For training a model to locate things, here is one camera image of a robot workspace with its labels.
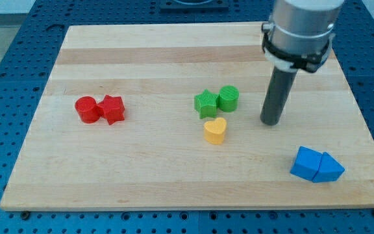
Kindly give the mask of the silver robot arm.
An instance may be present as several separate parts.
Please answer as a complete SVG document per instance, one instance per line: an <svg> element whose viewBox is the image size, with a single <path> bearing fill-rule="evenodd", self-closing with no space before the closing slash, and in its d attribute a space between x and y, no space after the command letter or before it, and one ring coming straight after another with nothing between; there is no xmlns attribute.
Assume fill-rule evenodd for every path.
<svg viewBox="0 0 374 234"><path fill-rule="evenodd" d="M333 28L344 0L276 0L261 26L262 50L282 72L315 73L332 49Z"/></svg>

